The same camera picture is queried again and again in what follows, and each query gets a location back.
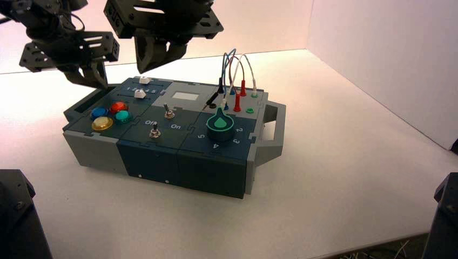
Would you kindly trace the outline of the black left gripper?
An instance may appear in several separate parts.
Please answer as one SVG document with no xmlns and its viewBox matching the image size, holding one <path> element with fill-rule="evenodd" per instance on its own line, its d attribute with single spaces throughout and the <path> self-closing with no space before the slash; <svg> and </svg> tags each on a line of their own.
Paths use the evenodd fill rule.
<svg viewBox="0 0 458 259">
<path fill-rule="evenodd" d="M 115 62 L 119 44 L 112 32 L 77 30 L 63 22 L 24 22 L 32 42 L 19 65 L 31 72 L 56 68 L 73 84 L 106 89 L 104 62 Z"/>
</svg>

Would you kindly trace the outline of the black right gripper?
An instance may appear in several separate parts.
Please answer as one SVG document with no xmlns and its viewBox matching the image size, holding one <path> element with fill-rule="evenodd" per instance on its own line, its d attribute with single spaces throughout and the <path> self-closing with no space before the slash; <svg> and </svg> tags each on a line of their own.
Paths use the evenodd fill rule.
<svg viewBox="0 0 458 259">
<path fill-rule="evenodd" d="M 140 74 L 171 63 L 194 37 L 214 38 L 224 30 L 212 10 L 214 1 L 107 1 L 104 14 L 120 39 L 134 37 Z M 156 39 L 164 43 L 155 56 Z"/>
</svg>

